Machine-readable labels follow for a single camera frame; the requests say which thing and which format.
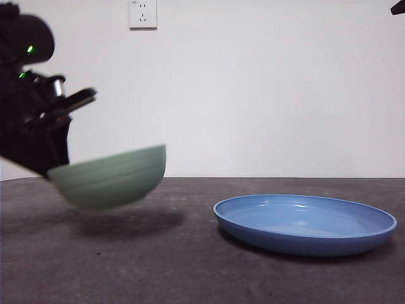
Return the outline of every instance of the black object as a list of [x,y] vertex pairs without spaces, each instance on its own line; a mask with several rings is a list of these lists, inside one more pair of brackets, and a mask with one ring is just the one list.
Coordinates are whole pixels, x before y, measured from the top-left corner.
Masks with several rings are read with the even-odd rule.
[[66,98],[64,76],[23,71],[23,65],[47,61],[53,52],[53,35],[40,18],[0,4],[0,155],[44,177],[69,163],[68,114],[96,94],[84,89]]
[[393,7],[391,7],[391,13],[393,15],[399,15],[405,13],[405,0],[399,1]]

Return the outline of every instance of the electrical outlet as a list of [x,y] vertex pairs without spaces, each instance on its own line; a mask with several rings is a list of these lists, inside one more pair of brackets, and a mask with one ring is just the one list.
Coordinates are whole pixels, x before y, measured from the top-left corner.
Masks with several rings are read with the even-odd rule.
[[158,27],[157,0],[131,0],[128,4],[130,29],[156,29]]

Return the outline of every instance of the ceramic bowl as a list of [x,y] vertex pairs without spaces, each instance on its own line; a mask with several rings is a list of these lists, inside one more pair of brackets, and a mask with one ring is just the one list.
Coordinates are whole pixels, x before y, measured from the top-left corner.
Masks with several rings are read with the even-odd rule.
[[166,147],[129,151],[50,169],[58,191],[79,208],[103,209],[143,198],[162,180]]

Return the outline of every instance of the blue plate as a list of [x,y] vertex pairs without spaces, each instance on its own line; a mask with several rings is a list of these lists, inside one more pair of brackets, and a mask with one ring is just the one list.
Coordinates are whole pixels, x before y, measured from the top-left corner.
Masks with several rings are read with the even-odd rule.
[[266,250],[337,257],[371,250],[386,240],[396,219],[380,209],[344,201],[288,194],[230,198],[214,206],[232,236]]

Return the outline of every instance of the bowl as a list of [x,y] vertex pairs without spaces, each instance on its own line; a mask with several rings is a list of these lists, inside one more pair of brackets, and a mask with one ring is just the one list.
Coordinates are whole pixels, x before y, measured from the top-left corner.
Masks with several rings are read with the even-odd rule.
[[259,194],[217,203],[214,214],[233,237],[291,255],[338,257],[372,250],[397,226],[372,206],[319,196]]
[[48,176],[75,206],[105,209],[143,198],[161,182],[165,168],[166,146],[160,145],[52,168]]

